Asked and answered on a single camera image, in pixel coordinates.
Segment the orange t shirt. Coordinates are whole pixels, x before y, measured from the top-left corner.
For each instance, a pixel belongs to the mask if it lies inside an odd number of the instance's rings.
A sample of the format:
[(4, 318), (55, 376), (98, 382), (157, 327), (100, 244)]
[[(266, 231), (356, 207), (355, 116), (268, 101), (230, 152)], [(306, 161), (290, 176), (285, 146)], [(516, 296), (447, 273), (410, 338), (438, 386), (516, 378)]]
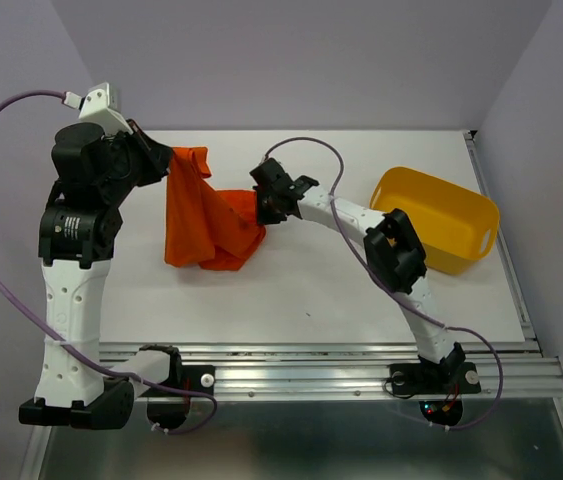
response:
[(238, 271), (256, 253), (266, 228), (252, 190), (216, 190), (205, 147), (175, 147), (166, 184), (166, 264)]

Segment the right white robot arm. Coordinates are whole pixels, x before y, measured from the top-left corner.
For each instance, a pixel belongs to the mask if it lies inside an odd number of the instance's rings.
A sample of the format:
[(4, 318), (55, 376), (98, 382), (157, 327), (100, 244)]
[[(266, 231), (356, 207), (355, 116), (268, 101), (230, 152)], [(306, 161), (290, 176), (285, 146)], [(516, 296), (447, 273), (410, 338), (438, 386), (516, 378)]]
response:
[(424, 384), (433, 390), (452, 384), (465, 353), (434, 318), (426, 253), (407, 214), (342, 199), (305, 175), (293, 179), (273, 158), (262, 161), (250, 176), (255, 182), (257, 222), (280, 224), (294, 216), (340, 233), (375, 284), (399, 305), (415, 339)]

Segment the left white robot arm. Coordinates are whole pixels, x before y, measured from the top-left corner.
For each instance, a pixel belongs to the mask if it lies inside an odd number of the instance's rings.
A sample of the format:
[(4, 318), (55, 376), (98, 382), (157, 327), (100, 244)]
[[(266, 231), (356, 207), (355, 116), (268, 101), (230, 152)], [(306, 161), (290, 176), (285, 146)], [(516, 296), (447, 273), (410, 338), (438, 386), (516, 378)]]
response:
[(137, 396), (127, 373), (96, 371), (106, 278), (122, 226), (120, 206), (136, 187), (169, 173), (171, 148), (135, 123), (107, 133), (90, 122), (55, 136), (57, 178), (40, 220), (38, 255), (45, 282), (43, 367), (21, 423), (115, 430)]

